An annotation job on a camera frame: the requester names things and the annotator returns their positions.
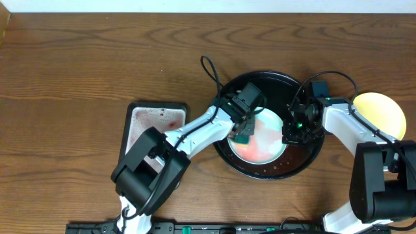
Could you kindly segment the mint green plate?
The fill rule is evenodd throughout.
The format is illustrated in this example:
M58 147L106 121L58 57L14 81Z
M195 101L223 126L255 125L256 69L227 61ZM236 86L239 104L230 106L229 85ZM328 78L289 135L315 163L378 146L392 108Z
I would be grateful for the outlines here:
M287 145L282 142L283 120L269 109L255 115L255 133L249 144L236 144L234 136L227 141L232 152L249 164L267 164L279 158Z

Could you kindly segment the yellow plate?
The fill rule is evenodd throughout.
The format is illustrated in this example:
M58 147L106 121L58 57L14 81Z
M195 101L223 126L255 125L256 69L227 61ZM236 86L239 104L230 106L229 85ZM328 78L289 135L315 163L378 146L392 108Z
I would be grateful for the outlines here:
M402 140L406 133L406 117L400 106L390 97L367 92L354 100L358 112L384 133Z

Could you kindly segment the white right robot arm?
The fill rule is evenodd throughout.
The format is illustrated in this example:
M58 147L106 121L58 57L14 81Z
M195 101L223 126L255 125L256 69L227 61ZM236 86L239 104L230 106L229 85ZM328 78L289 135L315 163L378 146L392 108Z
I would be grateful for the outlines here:
M326 232L393 230L392 222L415 217L414 141L384 133L341 97L294 98L288 111L285 143L303 146L330 133L354 156L349 201L323 216Z

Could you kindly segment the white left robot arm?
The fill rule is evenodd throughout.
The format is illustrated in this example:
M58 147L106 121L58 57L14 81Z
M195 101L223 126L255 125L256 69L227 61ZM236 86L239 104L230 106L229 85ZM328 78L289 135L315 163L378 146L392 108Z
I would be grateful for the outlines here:
M241 132L266 104L259 96L216 97L202 116L187 125L165 133L156 127L146 129L110 177L122 204L118 231L147 233L152 214L176 189L191 158L230 133Z

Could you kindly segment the green yellow sponge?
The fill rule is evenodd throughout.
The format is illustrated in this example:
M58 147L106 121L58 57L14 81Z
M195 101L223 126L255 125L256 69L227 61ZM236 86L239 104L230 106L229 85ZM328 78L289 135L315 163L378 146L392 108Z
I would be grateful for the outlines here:
M250 136L249 135L236 135L233 138L233 141L236 144L249 144Z

